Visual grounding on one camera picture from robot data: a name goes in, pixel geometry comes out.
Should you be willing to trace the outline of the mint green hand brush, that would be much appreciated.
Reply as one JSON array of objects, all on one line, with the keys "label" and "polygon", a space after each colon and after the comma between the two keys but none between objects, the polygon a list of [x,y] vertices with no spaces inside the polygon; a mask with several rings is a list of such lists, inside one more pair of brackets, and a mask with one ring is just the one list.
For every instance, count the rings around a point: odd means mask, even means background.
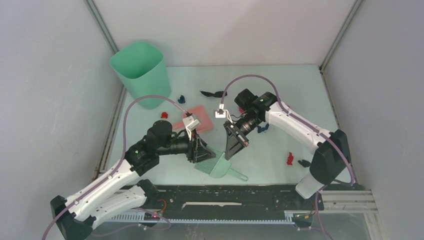
[{"label": "mint green hand brush", "polygon": [[215,153],[215,158],[196,163],[194,165],[196,170],[203,172],[211,178],[215,179],[220,179],[229,175],[243,182],[247,182],[249,180],[248,176],[232,168],[232,161],[226,160],[225,152],[214,147],[210,147],[210,149]]}]

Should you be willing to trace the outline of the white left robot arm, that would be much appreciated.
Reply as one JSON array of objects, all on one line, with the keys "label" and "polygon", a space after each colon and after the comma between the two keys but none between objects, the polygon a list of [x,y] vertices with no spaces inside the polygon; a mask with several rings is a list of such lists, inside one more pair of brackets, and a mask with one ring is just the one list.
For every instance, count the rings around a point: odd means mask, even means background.
[{"label": "white left robot arm", "polygon": [[156,121],[104,175],[68,197],[50,201],[52,216],[66,240],[84,240],[106,220],[127,210],[153,208],[159,191],[141,177],[160,163],[160,156],[184,154],[190,163],[213,159],[216,153],[199,134],[173,131],[172,124]]}]

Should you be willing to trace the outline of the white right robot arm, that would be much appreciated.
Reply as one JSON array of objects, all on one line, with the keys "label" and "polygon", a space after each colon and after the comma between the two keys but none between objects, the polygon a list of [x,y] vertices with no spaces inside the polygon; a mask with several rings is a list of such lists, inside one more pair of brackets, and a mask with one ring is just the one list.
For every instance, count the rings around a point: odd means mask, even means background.
[{"label": "white right robot arm", "polygon": [[247,135],[263,122],[285,131],[313,155],[309,172],[290,196],[295,208],[308,206],[311,196],[331,184],[344,169],[348,169],[351,181],[355,181],[348,138],[342,130],[329,131],[311,123],[284,102],[279,102],[271,92],[257,96],[244,89],[234,102],[243,110],[243,114],[236,122],[228,119],[223,125],[226,131],[226,160],[248,147]]}]

